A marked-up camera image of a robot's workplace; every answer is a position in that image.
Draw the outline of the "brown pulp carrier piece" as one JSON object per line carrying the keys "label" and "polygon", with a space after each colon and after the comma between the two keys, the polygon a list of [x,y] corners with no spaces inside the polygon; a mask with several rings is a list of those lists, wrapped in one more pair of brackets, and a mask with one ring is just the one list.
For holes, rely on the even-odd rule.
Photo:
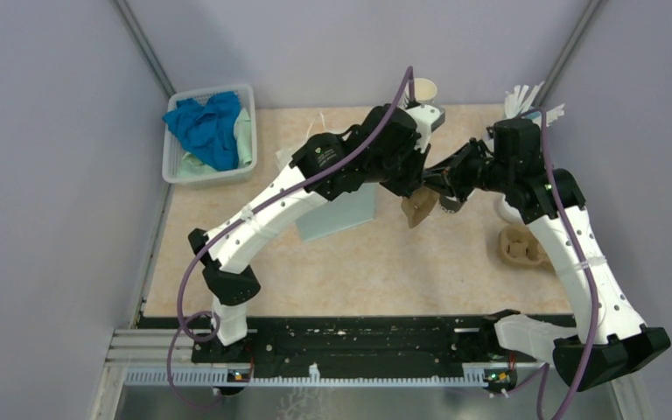
{"label": "brown pulp carrier piece", "polygon": [[439,193],[428,187],[416,189],[409,197],[403,197],[401,209],[406,216],[408,228],[415,228],[422,223],[438,203]]}

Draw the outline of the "light blue paper bag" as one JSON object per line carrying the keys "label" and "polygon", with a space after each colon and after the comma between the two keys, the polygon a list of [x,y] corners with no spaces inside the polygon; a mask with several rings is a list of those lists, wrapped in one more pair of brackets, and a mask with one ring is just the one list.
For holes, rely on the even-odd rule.
{"label": "light blue paper bag", "polygon": [[376,184],[364,184],[355,192],[341,194],[334,201],[296,220],[302,242],[309,242],[373,221],[376,216]]}

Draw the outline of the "stack of paper cups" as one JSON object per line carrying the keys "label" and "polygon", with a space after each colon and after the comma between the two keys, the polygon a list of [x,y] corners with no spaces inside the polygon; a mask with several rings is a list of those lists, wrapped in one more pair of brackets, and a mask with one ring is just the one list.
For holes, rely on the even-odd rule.
{"label": "stack of paper cups", "polygon": [[402,106],[408,109],[416,104],[431,104],[437,94],[438,87],[432,80],[415,78],[404,89]]}

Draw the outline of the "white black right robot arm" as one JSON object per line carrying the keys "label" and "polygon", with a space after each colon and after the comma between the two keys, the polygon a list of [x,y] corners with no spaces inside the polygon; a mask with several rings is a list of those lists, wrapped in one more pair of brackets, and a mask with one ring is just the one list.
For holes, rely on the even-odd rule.
{"label": "white black right robot arm", "polygon": [[424,184],[459,202],[472,192],[502,193],[542,246],[570,303],[575,327],[504,312],[478,337],[480,353],[500,361],[511,351],[552,365],[584,391],[645,367],[670,347],[620,288],[593,233],[577,181],[554,168],[545,130],[524,118],[496,122],[493,146],[470,140],[427,169]]}

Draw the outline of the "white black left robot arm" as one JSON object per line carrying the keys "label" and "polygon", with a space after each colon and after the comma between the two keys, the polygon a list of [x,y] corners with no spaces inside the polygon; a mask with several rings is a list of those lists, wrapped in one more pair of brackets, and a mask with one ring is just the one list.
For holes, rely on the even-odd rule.
{"label": "white black left robot arm", "polygon": [[250,262],[289,225],[365,184],[408,198],[423,183],[432,133],[445,112],[413,102],[407,108],[372,108],[341,133],[309,137],[275,179],[235,216],[190,242],[202,252],[202,274],[213,293],[213,351],[236,361],[245,351],[247,303],[261,289]]}

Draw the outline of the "stack of plastic lids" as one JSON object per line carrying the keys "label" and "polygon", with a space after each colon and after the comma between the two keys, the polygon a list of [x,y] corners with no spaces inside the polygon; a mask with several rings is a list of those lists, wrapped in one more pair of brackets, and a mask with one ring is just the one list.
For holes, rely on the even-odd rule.
{"label": "stack of plastic lids", "polygon": [[508,224],[524,225],[520,212],[510,206],[505,195],[501,195],[494,205],[497,214]]}

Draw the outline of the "white wrapped straws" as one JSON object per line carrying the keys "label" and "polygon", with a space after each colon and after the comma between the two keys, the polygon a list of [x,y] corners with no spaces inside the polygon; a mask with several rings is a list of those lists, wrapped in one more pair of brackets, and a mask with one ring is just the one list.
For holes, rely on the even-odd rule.
{"label": "white wrapped straws", "polygon": [[[503,102],[504,116],[507,119],[522,116],[540,126],[542,113],[540,111],[533,111],[533,102],[544,87],[544,84],[545,82],[543,81],[533,87],[530,85],[516,85],[511,92],[506,92]],[[564,116],[564,106],[565,104],[563,103],[545,112],[546,125],[548,127]]]}

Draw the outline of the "brown pulp cup carrier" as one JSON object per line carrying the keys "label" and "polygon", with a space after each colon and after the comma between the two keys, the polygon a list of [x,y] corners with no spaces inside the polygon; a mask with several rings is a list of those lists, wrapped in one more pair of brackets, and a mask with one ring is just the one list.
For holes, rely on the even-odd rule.
{"label": "brown pulp cup carrier", "polygon": [[517,269],[554,270],[543,245],[524,225],[510,224],[500,231],[497,254],[506,265]]}

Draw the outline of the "white plastic basket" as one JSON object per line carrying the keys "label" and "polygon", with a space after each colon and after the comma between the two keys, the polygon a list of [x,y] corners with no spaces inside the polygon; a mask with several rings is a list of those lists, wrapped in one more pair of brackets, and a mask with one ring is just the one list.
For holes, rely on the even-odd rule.
{"label": "white plastic basket", "polygon": [[204,188],[250,178],[258,161],[256,105],[250,85],[174,94],[162,120],[166,182]]}

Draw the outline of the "blue cloth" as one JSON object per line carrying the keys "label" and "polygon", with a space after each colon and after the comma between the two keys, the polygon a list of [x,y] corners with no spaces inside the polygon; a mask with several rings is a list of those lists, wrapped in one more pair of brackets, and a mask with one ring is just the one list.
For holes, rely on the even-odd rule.
{"label": "blue cloth", "polygon": [[204,105],[193,98],[176,101],[176,108],[162,119],[184,151],[225,172],[239,166],[234,127],[241,110],[238,96],[227,91],[213,94]]}

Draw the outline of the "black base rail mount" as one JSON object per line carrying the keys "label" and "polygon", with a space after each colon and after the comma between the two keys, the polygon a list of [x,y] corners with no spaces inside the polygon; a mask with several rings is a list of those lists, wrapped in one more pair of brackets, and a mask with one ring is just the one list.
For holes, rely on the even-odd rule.
{"label": "black base rail mount", "polygon": [[251,387],[479,388],[513,393],[539,376],[532,358],[491,342],[492,316],[253,317],[230,346],[195,342],[177,385],[225,395]]}

